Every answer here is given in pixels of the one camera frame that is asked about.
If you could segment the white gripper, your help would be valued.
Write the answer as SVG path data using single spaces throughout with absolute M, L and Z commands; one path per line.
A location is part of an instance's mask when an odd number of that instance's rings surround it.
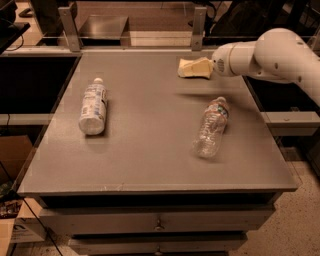
M 230 57 L 234 47 L 234 44 L 225 44 L 213 52 L 211 57 L 213 69 L 218 75 L 224 77 L 235 76 L 230 64 Z

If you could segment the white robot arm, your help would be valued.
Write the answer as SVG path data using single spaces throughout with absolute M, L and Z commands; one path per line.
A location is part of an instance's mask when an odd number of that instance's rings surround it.
M 213 52 L 212 63 L 224 77 L 294 83 L 320 105 L 320 57 L 291 30 L 275 28 L 256 41 L 222 45 Z

